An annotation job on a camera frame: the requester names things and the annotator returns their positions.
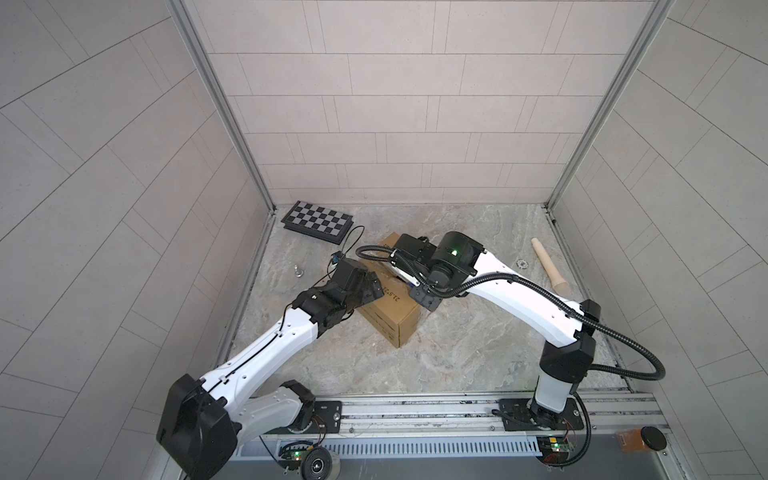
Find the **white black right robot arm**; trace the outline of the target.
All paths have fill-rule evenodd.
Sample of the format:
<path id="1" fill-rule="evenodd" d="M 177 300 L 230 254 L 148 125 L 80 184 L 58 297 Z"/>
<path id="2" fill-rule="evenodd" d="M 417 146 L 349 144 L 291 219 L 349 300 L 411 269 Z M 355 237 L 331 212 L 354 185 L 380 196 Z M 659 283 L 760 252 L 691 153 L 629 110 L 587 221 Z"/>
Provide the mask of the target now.
<path id="1" fill-rule="evenodd" d="M 389 254 L 391 269 L 412 283 L 416 301 L 435 309 L 444 299 L 479 296 L 522 320 L 545 339 L 528 423 L 558 429 L 567 402 L 593 364 L 594 328 L 582 307 L 529 281 L 467 235 L 451 231 L 439 244 L 403 234 Z"/>

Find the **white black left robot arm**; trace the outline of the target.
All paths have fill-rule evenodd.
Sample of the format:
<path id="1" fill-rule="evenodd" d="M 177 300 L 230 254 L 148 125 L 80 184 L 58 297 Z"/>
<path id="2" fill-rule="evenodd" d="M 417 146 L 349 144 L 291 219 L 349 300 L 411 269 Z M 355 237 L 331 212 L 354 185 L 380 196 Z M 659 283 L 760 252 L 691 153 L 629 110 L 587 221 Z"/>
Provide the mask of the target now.
<path id="1" fill-rule="evenodd" d="M 255 392 L 285 362 L 384 295 L 377 275 L 360 263 L 301 292 L 281 318 L 246 349 L 199 378 L 184 374 L 169 388 L 156 439 L 188 479 L 210 479 L 240 442 L 302 422 L 310 392 L 293 383 L 264 397 Z"/>

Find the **brown cardboard express box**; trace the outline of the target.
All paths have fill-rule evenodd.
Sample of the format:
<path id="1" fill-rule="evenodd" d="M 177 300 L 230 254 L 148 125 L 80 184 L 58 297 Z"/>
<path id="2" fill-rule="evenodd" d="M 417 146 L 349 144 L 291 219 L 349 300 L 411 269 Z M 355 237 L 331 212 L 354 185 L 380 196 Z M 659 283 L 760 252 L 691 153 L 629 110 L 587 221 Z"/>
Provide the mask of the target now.
<path id="1" fill-rule="evenodd" d="M 395 348 L 401 348 L 414 334 L 422 318 L 422 307 L 410 297 L 410 285 L 400 279 L 386 262 L 362 259 L 379 279 L 383 296 L 357 310 Z"/>

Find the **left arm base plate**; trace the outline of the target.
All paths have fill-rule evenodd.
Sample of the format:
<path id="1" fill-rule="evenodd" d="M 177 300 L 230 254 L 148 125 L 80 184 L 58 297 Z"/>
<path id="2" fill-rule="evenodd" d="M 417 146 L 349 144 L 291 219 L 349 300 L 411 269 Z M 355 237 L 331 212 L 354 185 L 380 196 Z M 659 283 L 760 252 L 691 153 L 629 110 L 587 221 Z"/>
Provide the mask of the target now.
<path id="1" fill-rule="evenodd" d="M 303 407 L 292 424 L 272 429 L 267 435 L 336 434 L 340 431 L 342 409 L 341 401 L 316 400 L 312 411 Z"/>

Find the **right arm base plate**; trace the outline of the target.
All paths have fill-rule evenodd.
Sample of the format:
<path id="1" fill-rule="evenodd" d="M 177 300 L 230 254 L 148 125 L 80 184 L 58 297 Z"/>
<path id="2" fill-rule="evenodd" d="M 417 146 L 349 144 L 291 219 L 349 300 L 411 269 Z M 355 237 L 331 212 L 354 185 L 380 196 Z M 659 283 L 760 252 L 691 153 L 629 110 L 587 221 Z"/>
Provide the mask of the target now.
<path id="1" fill-rule="evenodd" d="M 580 431 L 585 429 L 584 414 L 575 398 L 566 401 L 561 413 L 543 407 L 531 408 L 533 399 L 501 399 L 491 413 L 502 420 L 504 430 L 510 431 Z"/>

